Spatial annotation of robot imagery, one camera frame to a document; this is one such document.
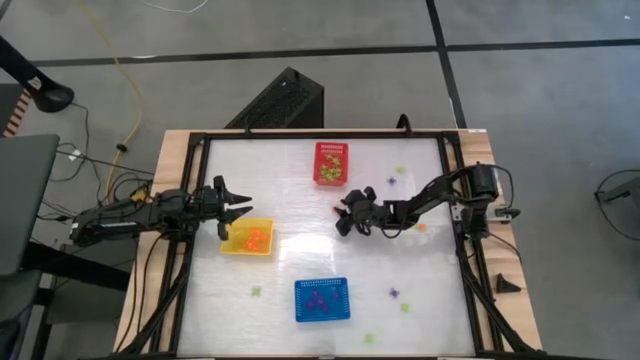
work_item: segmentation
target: blue container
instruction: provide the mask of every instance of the blue container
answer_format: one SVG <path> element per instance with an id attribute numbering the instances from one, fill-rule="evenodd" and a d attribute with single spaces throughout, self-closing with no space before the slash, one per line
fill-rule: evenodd
<path id="1" fill-rule="evenodd" d="M 347 278 L 298 280 L 296 321 L 329 321 L 351 317 Z"/>

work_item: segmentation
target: yellow tray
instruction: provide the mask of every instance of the yellow tray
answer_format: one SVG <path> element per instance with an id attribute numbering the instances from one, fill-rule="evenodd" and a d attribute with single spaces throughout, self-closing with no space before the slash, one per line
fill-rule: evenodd
<path id="1" fill-rule="evenodd" d="M 271 255 L 273 220 L 242 217 L 227 230 L 229 240 L 220 244 L 221 254 Z"/>

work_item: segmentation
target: gray floor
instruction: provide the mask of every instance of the gray floor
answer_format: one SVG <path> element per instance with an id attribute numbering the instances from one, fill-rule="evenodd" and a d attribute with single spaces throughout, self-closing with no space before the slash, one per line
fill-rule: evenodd
<path id="1" fill-rule="evenodd" d="M 418 0 L 211 0 L 189 15 L 133 0 L 86 2 L 122 56 L 435 42 L 425 3 Z M 199 1 L 158 3 L 189 9 Z M 436 5 L 449 44 L 640 38 L 640 7 L 632 1 Z M 34 60 L 110 55 L 73 1 L 13 1 L 0 34 Z M 523 214 L 514 229 L 545 349 L 636 359 L 640 244 L 607 226 L 592 193 L 607 174 L 640 162 L 640 50 L 468 52 L 450 58 L 468 126 L 489 130 L 498 162 L 515 177 Z M 122 163 L 153 170 L 166 129 L 224 126 L 286 66 L 326 86 L 327 127 L 390 127 L 401 112 L 416 127 L 455 126 L 435 53 L 130 65 L 146 116 Z M 90 154 L 110 160 L 114 144 L 135 122 L 135 96 L 126 81 L 112 66 L 43 70 L 73 87 L 77 101 L 89 107 Z M 11 82 L 0 77 L 0 83 Z M 55 132 L 82 146 L 82 116 L 77 108 L 46 115 L 31 106 L 20 135 Z M 59 156 L 54 176 L 75 165 Z M 108 169 L 99 171 L 104 182 Z M 87 167 L 73 182 L 51 184 L 46 196 L 79 210 L 94 204 L 96 186 Z M 616 219 L 640 235 L 634 222 Z M 34 234 L 50 244 L 58 239 L 58 246 L 68 228 L 38 223 Z M 103 262 L 132 254 L 130 247 L 111 251 Z M 78 291 L 71 290 L 68 296 Z M 104 311 L 101 319 L 54 326 L 47 359 L 105 355 L 113 343 L 111 320 L 118 316 Z"/>

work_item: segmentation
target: red box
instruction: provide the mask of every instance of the red box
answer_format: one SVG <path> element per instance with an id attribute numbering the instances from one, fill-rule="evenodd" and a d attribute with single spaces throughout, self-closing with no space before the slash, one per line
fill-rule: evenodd
<path id="1" fill-rule="evenodd" d="M 340 186 L 349 175 L 349 144 L 316 143 L 313 181 L 320 185 Z"/>

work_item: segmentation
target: white tabletop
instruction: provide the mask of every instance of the white tabletop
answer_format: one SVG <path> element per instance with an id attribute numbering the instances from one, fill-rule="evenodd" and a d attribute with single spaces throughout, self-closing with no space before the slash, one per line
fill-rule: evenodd
<path id="1" fill-rule="evenodd" d="M 324 140 L 349 144 L 343 187 L 313 182 L 318 141 L 212 141 L 207 183 L 223 175 L 229 191 L 253 197 L 245 216 L 274 220 L 274 251 L 269 257 L 220 254 L 217 223 L 201 226 L 179 356 L 473 354 L 446 205 L 421 217 L 425 232 L 410 229 L 393 240 L 378 229 L 344 238 L 335 229 L 332 207 L 350 190 L 372 186 L 380 203 L 409 199 L 441 175 L 436 141 Z M 330 277 L 348 279 L 351 318 L 297 323 L 294 282 Z M 255 286 L 260 296 L 252 296 Z M 397 299 L 391 288 L 400 292 Z"/>

